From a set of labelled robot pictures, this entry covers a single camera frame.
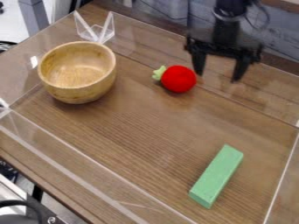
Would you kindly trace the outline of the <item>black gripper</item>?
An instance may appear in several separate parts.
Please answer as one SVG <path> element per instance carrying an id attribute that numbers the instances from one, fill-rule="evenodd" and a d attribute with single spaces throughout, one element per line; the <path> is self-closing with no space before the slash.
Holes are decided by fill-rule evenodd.
<path id="1" fill-rule="evenodd" d="M 208 54 L 238 59 L 231 78 L 236 82 L 248 70 L 251 61 L 260 61 L 263 44 L 243 31 L 240 22 L 216 20 L 211 25 L 200 22 L 188 25 L 186 50 L 199 76 L 203 76 Z"/>

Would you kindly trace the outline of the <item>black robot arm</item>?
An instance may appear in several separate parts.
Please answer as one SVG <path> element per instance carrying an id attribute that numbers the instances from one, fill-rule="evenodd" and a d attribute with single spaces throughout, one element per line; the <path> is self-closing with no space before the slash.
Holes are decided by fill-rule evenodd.
<path id="1" fill-rule="evenodd" d="M 262 57 L 263 44 L 240 28 L 240 20 L 247 15 L 254 0 L 216 0 L 212 7 L 215 22 L 211 27 L 187 21 L 184 50 L 191 55 L 195 73 L 203 76 L 208 55 L 231 58 L 236 61 L 232 82 L 242 80 L 248 66 Z"/>

